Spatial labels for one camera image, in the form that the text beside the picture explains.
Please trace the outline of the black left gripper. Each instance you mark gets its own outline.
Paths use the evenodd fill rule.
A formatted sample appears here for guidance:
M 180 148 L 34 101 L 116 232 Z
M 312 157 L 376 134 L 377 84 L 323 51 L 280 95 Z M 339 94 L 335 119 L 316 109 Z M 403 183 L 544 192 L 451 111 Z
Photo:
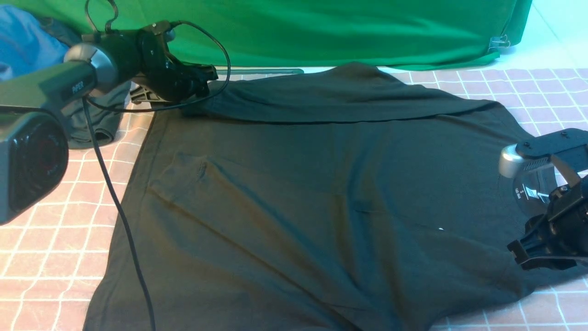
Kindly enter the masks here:
M 218 74 L 212 65 L 183 63 L 172 55 L 147 61 L 138 74 L 138 85 L 130 90 L 130 102 L 182 103 L 209 95 L 208 82 Z

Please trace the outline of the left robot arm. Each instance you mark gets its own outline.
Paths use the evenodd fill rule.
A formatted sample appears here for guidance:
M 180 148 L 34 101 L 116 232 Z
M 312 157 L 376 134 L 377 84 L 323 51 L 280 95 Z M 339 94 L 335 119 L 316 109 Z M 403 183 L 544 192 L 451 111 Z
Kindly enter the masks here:
M 68 167 L 71 124 L 62 111 L 127 81 L 164 103 L 205 97 L 218 79 L 212 65 L 173 59 L 167 33 L 147 28 L 95 36 L 64 63 L 1 84 L 1 223 L 14 220 L 59 186 Z

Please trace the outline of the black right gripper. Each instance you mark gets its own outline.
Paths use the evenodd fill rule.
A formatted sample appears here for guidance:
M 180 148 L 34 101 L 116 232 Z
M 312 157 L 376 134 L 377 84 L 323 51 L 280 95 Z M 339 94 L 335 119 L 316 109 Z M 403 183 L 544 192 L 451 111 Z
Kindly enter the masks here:
M 520 239 L 507 245 L 523 270 L 563 271 L 587 257 L 587 178 L 553 190 L 547 211 Z

